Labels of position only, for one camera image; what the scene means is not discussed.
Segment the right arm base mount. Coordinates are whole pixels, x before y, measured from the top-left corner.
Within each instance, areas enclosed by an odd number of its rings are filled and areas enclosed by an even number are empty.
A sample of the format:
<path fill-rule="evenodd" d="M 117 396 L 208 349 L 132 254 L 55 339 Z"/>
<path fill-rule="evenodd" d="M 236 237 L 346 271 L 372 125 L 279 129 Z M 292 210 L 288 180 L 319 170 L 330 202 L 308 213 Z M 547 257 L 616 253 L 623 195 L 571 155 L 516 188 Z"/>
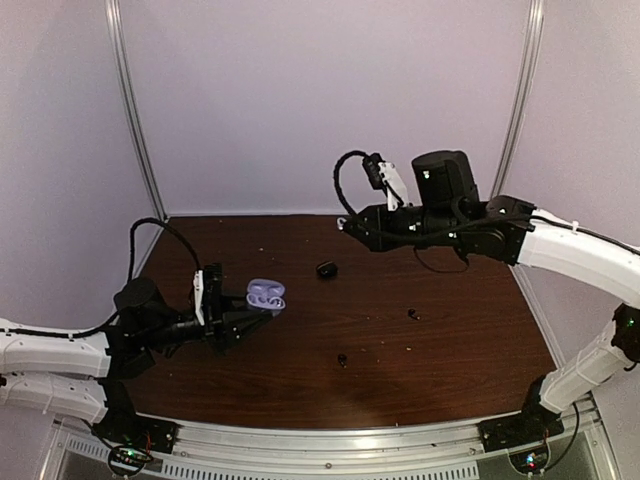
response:
<path fill-rule="evenodd" d="M 514 470 L 525 476 L 541 474 L 551 463 L 549 440 L 564 432 L 561 420 L 544 425 L 522 413 L 484 420 L 478 432 L 485 453 L 506 450 Z"/>

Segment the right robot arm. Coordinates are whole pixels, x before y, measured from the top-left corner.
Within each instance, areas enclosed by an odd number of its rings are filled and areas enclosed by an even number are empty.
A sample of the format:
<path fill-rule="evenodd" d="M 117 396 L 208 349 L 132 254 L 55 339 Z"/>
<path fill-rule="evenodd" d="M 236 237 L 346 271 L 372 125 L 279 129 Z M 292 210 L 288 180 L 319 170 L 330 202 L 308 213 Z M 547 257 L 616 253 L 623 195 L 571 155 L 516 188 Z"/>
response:
<path fill-rule="evenodd" d="M 341 186 L 341 170 L 362 160 L 382 204 L 356 211 Z M 338 227 L 372 252 L 450 247 L 466 261 L 484 256 L 510 266 L 538 268 L 575 279 L 620 300 L 602 333 L 563 367 L 534 381 L 512 420 L 519 440 L 535 440 L 571 403 L 620 370 L 639 362 L 639 250 L 562 220 L 534 204 L 506 195 L 480 199 L 467 155 L 440 150 L 411 162 L 420 196 L 413 204 L 396 167 L 380 154 L 352 151 L 333 170 L 339 202 L 347 212 Z"/>

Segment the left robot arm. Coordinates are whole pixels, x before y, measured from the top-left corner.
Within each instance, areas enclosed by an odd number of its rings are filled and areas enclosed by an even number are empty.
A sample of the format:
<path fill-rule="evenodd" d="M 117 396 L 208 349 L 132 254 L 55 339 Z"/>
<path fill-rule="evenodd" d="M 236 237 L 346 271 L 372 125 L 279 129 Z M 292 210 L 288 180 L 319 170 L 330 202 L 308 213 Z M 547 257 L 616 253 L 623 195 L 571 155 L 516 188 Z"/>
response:
<path fill-rule="evenodd" d="M 226 352 L 284 310 L 285 292 L 279 282 L 253 279 L 245 294 L 226 295 L 219 281 L 195 279 L 191 307 L 178 311 L 153 281 L 138 278 L 94 329 L 37 330 L 3 320 L 1 403 L 75 417 L 100 438 L 168 452 L 176 424 L 138 414 L 124 381 L 187 344 Z"/>

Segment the purple earbud charging case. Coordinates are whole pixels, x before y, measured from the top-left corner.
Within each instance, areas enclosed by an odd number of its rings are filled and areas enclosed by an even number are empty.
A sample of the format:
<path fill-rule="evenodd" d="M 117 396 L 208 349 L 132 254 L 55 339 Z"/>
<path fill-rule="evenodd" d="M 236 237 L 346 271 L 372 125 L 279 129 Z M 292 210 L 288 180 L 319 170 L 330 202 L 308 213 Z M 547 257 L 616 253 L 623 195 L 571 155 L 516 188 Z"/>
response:
<path fill-rule="evenodd" d="M 246 302 L 249 309 L 272 312 L 279 315 L 286 308 L 284 299 L 286 287 L 275 280 L 256 278 L 252 279 L 246 289 Z M 269 300 L 280 297 L 285 301 L 285 308 L 281 310 L 272 309 Z"/>

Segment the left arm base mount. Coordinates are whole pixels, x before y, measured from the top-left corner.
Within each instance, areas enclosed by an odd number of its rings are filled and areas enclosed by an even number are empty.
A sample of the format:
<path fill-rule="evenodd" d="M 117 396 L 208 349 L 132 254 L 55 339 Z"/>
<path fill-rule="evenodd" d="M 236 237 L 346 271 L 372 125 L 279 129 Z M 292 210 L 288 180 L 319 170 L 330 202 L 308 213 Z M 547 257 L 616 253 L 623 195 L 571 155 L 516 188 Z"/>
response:
<path fill-rule="evenodd" d="M 132 477 L 155 461 L 155 454 L 171 454 L 177 439 L 175 422 L 145 416 L 85 425 L 108 450 L 107 466 L 113 474 Z"/>

